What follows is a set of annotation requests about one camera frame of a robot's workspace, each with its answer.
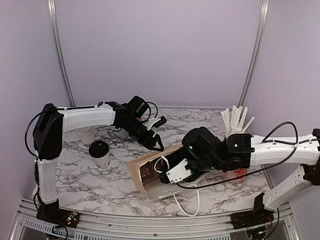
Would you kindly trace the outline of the brown cardboard cup carrier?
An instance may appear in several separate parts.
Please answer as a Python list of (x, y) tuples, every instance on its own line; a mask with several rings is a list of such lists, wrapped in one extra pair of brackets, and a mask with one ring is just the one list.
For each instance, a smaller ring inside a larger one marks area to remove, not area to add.
[(147, 162), (140, 167), (141, 182), (143, 185), (148, 185), (156, 181), (159, 177), (159, 173), (154, 169), (154, 163)]

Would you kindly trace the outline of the brown paper takeout bag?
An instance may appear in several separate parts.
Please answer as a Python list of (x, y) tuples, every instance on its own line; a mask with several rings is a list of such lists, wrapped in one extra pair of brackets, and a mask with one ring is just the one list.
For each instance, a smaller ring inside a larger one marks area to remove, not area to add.
[[(170, 153), (173, 153), (183, 146), (181, 144), (169, 146), (164, 149), (162, 152), (152, 152), (140, 157), (137, 157), (127, 163), (128, 169), (131, 174), (131, 178), (134, 182), (134, 185), (136, 188), (146, 195), (150, 200), (161, 200), (167, 197), (173, 197), (175, 200), (175, 203), (179, 207), (180, 211), (188, 216), (188, 217), (194, 217), (198, 214), (200, 210), (200, 194), (197, 191), (196, 197), (197, 197), (197, 209), (195, 213), (188, 213), (186, 212), (183, 207), (181, 206), (180, 202), (177, 199), (177, 195), (183, 191), (183, 189), (176, 185), (176, 183), (169, 183), (169, 184), (163, 184), (160, 182), (160, 179), (158, 179), (150, 184), (143, 185), (142, 179), (141, 179), (141, 173), (140, 173), (140, 167), (146, 164), (147, 162), (154, 163), (154, 170), (156, 172), (163, 173), (167, 167), (169, 166), (168, 160), (165, 158)], [(201, 180), (202, 175), (198, 177), (196, 180), (192, 182), (185, 182), (188, 187), (195, 187), (197, 183)]]

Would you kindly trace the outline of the stack of white cups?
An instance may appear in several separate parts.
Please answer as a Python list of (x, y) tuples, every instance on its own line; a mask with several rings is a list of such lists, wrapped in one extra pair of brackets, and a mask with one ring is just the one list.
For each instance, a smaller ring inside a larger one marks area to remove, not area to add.
[(86, 148), (89, 148), (90, 145), (95, 141), (95, 134), (92, 126), (77, 128), (75, 132)]

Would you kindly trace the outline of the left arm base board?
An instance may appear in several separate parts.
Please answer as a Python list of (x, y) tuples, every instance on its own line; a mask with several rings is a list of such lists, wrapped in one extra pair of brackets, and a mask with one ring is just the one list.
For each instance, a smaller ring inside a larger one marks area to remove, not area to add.
[(77, 211), (58, 209), (48, 212), (38, 211), (36, 218), (48, 223), (63, 225), (69, 228), (76, 228), (79, 223), (80, 214)]

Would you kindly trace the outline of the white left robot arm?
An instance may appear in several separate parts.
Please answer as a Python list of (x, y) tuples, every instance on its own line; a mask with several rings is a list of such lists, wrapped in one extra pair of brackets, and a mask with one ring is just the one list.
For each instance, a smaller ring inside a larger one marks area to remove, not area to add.
[(150, 108), (147, 101), (134, 96), (128, 103), (102, 101), (96, 105), (57, 107), (46, 104), (34, 126), (32, 137), (36, 153), (39, 198), (46, 206), (44, 215), (53, 223), (63, 219), (63, 211), (54, 203), (56, 191), (56, 166), (63, 149), (64, 135), (78, 129), (112, 126), (126, 131), (136, 142), (151, 151), (162, 152), (164, 146), (155, 128), (164, 125), (164, 116), (141, 117)]

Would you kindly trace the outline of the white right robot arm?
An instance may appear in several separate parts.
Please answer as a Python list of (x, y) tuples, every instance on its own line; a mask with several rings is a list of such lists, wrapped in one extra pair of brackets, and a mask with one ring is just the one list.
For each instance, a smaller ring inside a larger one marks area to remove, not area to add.
[(182, 148), (163, 158), (167, 168), (159, 174), (163, 184), (193, 181), (203, 172), (223, 172), (266, 165), (267, 169), (283, 163), (298, 168), (283, 182), (255, 197), (247, 219), (258, 224), (295, 193), (320, 184), (320, 130), (305, 136), (281, 137), (235, 133), (220, 140), (206, 127), (190, 130), (182, 139)]

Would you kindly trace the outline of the right arm base board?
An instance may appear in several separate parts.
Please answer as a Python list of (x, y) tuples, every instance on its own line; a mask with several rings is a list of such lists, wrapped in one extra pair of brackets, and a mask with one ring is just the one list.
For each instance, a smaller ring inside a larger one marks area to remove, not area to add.
[(243, 211), (230, 215), (231, 224), (235, 230), (270, 223), (274, 219), (274, 212), (265, 209)]

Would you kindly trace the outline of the red floral bowl right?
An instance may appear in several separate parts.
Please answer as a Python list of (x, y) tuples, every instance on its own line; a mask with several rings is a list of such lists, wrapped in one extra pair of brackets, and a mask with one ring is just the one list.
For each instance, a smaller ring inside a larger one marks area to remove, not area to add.
[(240, 183), (246, 179), (245, 175), (247, 173), (248, 173), (248, 170), (246, 168), (238, 168), (235, 170), (225, 172), (224, 177), (226, 179), (233, 179), (233, 178), (241, 177), (241, 178), (237, 178), (237, 179), (230, 181), (231, 183)]

